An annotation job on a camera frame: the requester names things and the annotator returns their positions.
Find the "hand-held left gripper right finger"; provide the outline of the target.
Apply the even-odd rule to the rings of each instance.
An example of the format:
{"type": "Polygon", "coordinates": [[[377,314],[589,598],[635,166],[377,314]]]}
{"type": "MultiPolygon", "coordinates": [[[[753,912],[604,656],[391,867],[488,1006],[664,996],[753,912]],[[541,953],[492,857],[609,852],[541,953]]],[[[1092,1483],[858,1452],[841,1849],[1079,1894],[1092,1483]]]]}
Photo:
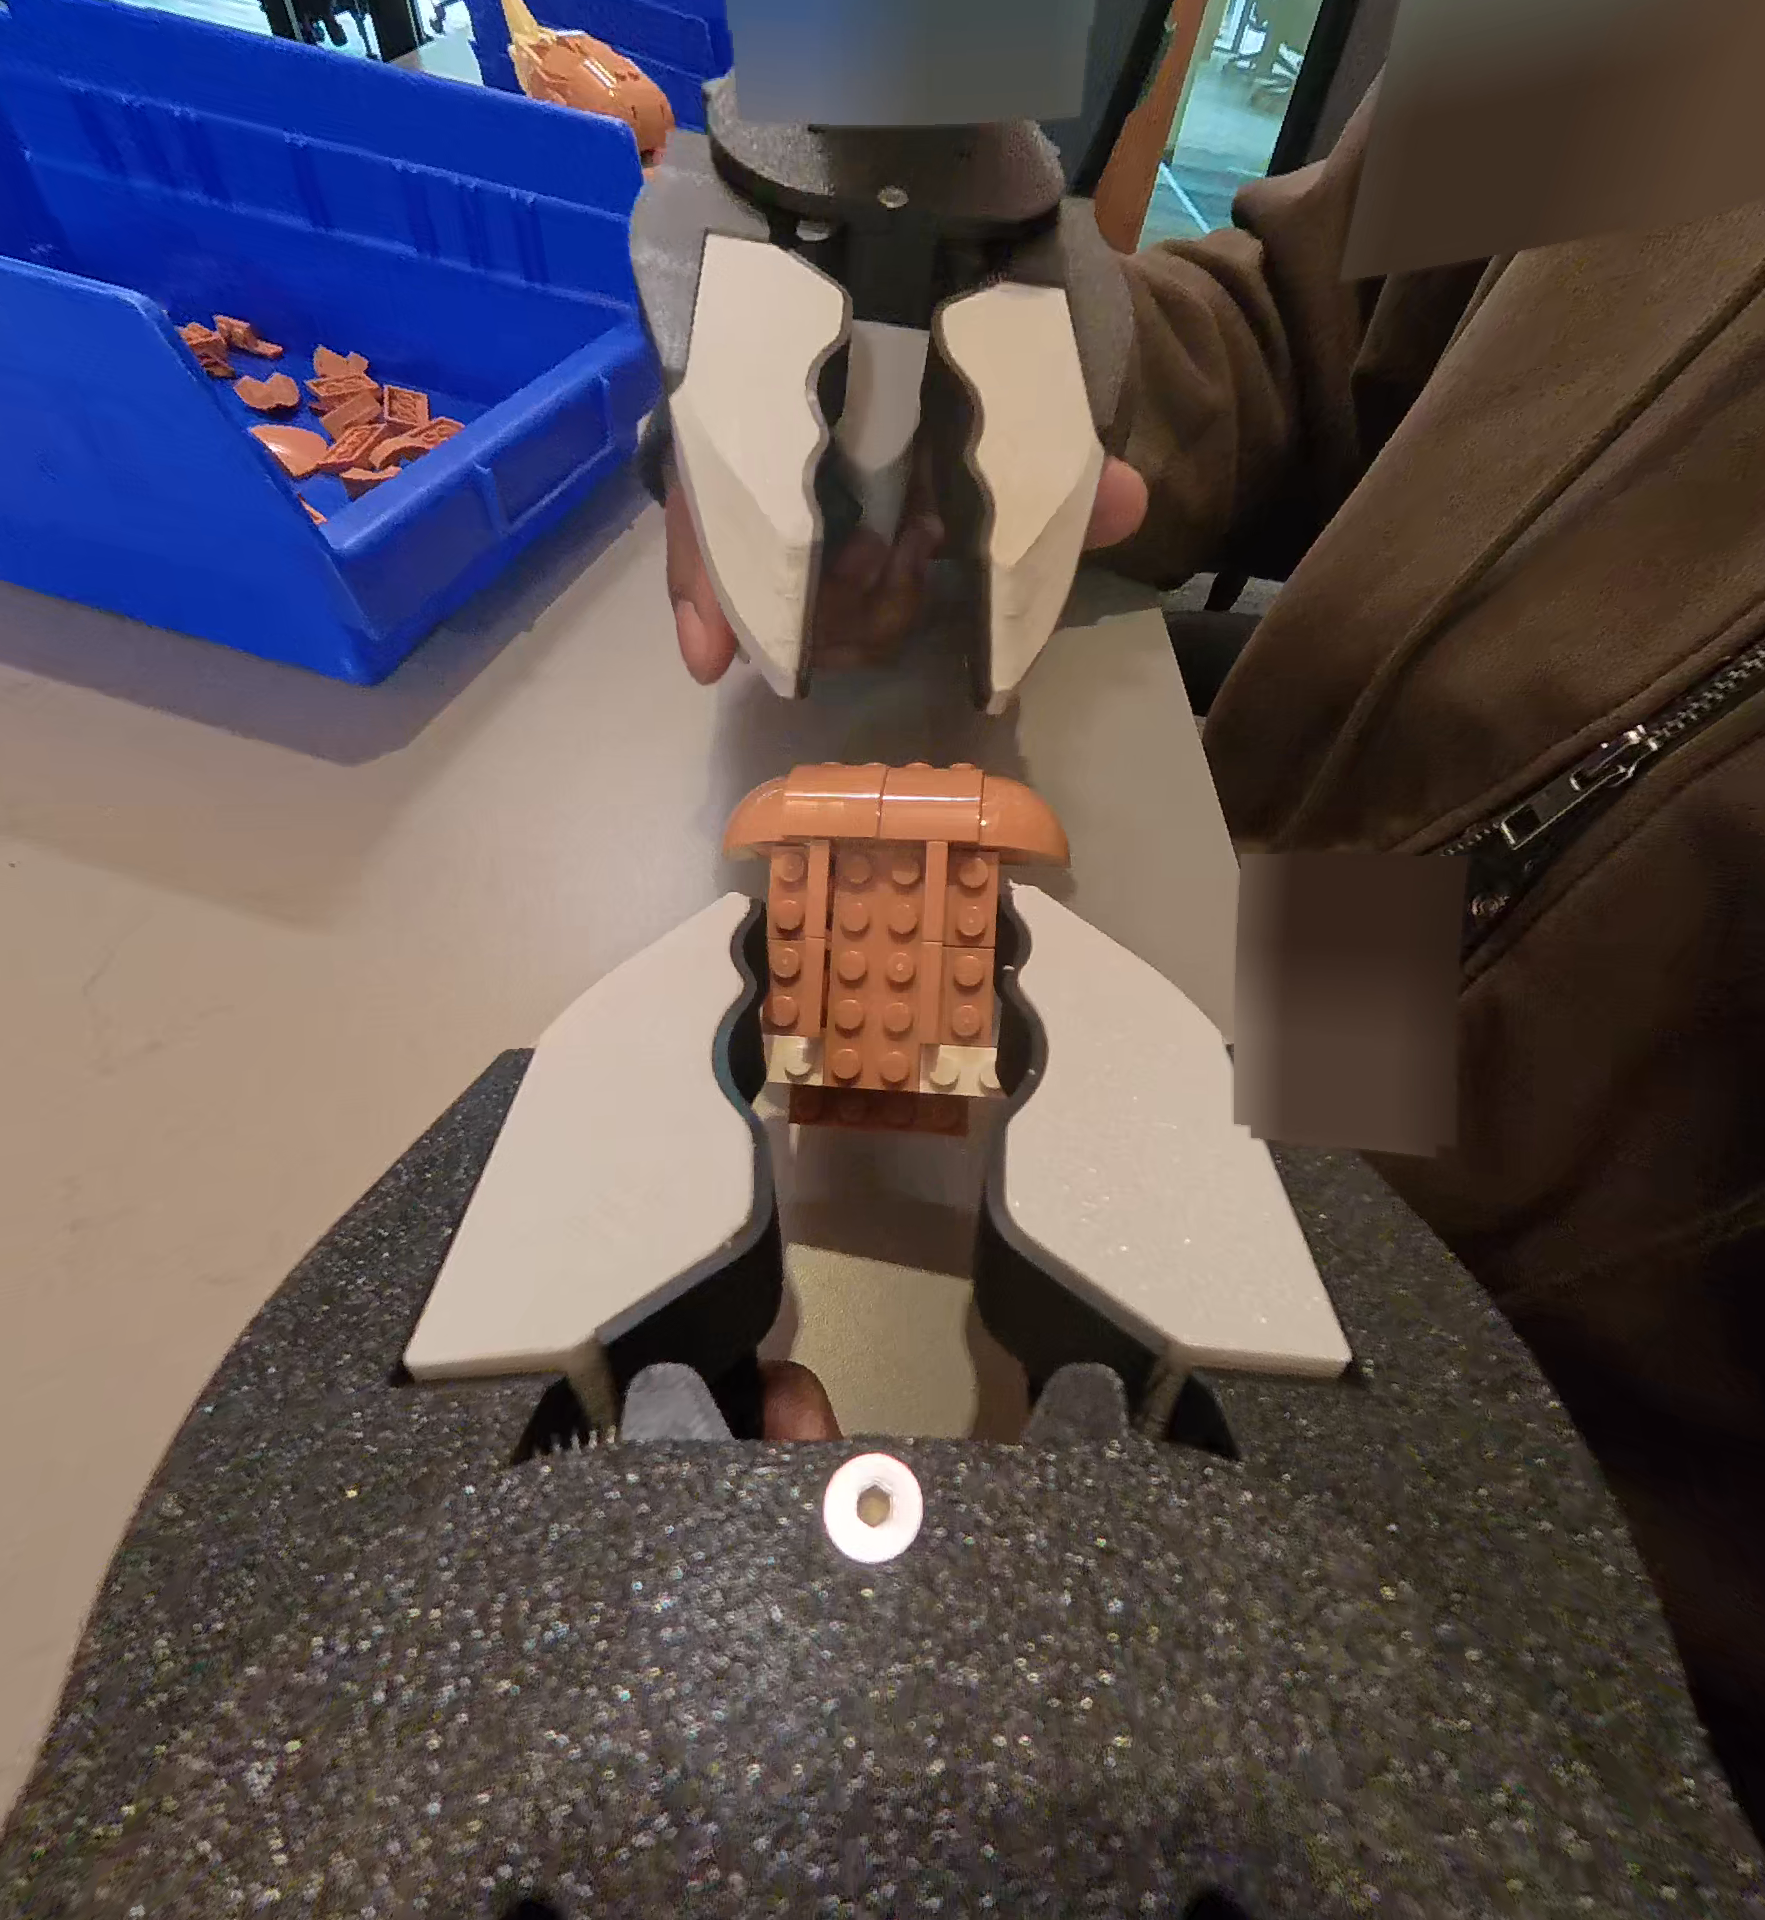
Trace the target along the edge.
{"type": "Polygon", "coordinates": [[[1033,885],[1000,1066],[1008,1121],[986,1199],[1011,1247],[1152,1360],[1335,1379],[1350,1366],[1267,1148],[1233,1117],[1218,1027],[1128,947],[1033,885]]]}

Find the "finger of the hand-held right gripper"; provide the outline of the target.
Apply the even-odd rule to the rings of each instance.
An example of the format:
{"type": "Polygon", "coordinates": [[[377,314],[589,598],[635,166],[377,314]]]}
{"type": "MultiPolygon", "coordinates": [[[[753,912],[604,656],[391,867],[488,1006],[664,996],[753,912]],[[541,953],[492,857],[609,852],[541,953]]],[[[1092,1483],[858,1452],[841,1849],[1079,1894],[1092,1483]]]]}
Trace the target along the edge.
{"type": "Polygon", "coordinates": [[[711,232],[669,395],[677,472],[713,589],[781,698],[805,693],[827,515],[821,369],[847,345],[847,291],[796,252],[711,232]]]}
{"type": "Polygon", "coordinates": [[[1061,289],[995,281],[949,300],[936,345],[966,397],[964,543],[982,579],[969,669],[980,707],[1002,713],[1059,627],[1105,453],[1061,289]]]}

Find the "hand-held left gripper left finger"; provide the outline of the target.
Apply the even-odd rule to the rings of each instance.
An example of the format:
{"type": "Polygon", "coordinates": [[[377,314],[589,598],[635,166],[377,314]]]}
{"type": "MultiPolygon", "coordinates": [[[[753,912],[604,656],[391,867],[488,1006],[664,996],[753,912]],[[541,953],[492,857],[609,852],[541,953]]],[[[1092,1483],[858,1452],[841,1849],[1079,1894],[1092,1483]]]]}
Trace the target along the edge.
{"type": "Polygon", "coordinates": [[[722,894],[539,1035],[404,1349],[415,1380],[613,1380],[614,1344],[746,1251],[772,1199],[728,1020],[753,998],[722,894]]]}

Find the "orange lego model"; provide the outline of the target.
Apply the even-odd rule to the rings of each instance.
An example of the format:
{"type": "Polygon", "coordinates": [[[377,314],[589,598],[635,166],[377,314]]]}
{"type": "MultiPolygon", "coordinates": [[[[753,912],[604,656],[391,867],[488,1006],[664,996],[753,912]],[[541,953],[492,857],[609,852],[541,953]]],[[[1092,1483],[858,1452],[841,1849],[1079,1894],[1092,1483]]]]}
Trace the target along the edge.
{"type": "Polygon", "coordinates": [[[969,764],[803,764],[750,792],[724,850],[766,859],[761,1033],[788,1121],[966,1137],[1002,1097],[1002,870],[1068,861],[1052,804],[969,764]]]}

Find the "person's right forearm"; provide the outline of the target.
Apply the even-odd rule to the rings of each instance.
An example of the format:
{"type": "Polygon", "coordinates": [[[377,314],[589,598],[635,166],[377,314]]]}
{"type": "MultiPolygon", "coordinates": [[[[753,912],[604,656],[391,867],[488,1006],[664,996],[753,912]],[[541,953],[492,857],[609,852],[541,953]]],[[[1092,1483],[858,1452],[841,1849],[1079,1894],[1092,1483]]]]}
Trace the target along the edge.
{"type": "Polygon", "coordinates": [[[1361,470],[1350,377],[1368,300],[1341,276],[1357,159],[1341,152],[1235,197],[1231,227],[1119,261],[1130,373],[1117,455],[1143,477],[1121,576],[1278,579],[1361,470]]]}

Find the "tan brown lego figure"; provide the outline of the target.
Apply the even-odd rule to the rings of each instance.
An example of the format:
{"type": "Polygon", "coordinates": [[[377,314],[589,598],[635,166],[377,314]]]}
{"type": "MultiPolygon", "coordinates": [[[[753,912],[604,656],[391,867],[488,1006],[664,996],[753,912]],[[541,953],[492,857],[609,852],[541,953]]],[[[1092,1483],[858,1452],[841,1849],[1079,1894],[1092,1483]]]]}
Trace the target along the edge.
{"type": "Polygon", "coordinates": [[[503,2],[510,64],[527,99],[609,117],[635,135],[646,172],[666,155],[673,104],[635,60],[580,29],[539,25],[525,2],[503,2]]]}

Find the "pile of orange lego pieces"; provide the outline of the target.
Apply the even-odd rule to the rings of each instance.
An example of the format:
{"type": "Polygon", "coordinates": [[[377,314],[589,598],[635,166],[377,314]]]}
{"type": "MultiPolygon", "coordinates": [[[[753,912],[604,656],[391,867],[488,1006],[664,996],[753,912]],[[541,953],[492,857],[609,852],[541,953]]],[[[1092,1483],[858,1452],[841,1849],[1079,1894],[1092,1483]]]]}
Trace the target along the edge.
{"type": "Polygon", "coordinates": [[[260,325],[221,313],[176,331],[316,525],[327,521],[320,497],[360,499],[463,433],[461,419],[426,391],[377,378],[358,351],[316,345],[300,367],[260,325]]]}

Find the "person's right hand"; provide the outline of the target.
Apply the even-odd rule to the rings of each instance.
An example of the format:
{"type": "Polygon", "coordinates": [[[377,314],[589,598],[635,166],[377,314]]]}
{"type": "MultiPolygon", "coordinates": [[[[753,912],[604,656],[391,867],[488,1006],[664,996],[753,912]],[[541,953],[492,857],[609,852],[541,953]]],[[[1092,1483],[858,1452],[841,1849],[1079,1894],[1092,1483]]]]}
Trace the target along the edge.
{"type": "MultiPolygon", "coordinates": [[[[933,461],[916,455],[894,539],[883,541],[861,526],[827,563],[818,598],[818,664],[865,664],[885,658],[916,627],[927,574],[938,556],[944,525],[936,515],[933,461]]],[[[1086,523],[1085,548],[1128,539],[1147,515],[1143,475],[1114,457],[1105,459],[1086,523]]],[[[700,686],[722,680],[741,643],[722,611],[700,541],[680,484],[666,473],[666,578],[675,633],[689,678],[700,686]]]]}

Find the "wooden support column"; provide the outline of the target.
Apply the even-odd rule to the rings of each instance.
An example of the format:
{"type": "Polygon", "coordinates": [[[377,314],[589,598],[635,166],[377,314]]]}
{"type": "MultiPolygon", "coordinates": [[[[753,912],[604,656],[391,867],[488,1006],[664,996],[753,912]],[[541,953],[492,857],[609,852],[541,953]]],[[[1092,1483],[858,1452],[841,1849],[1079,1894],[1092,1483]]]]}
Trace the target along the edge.
{"type": "Polygon", "coordinates": [[[1130,113],[1110,146],[1103,172],[1088,190],[1096,223],[1114,252],[1134,252],[1141,241],[1158,168],[1185,104],[1196,44],[1213,7],[1205,2],[1169,2],[1150,11],[1150,22],[1161,29],[1158,47],[1136,88],[1130,113]]]}

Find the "stacked blue plastic bins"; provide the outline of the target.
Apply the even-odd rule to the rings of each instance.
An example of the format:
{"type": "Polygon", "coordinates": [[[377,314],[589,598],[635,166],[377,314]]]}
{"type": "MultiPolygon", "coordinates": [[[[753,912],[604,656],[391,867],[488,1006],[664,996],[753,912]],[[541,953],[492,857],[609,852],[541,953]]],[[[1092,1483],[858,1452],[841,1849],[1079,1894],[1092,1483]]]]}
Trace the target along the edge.
{"type": "MultiPolygon", "coordinates": [[[[497,2],[466,2],[481,75],[519,91],[510,31],[497,2]]],[[[527,2],[541,27],[583,31],[629,58],[673,102],[677,122],[702,124],[702,88],[732,66],[722,2],[527,2]]]]}

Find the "large blue plastic bin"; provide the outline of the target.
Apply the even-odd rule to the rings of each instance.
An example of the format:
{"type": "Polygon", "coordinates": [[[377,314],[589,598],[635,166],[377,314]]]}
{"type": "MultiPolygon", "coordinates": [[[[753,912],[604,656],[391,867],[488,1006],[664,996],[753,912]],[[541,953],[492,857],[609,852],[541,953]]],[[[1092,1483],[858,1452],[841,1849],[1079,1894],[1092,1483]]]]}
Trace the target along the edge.
{"type": "Polygon", "coordinates": [[[375,684],[635,455],[644,186],[609,117],[119,3],[0,5],[0,579],[375,684]],[[457,435],[296,486],[183,325],[457,435]]]}

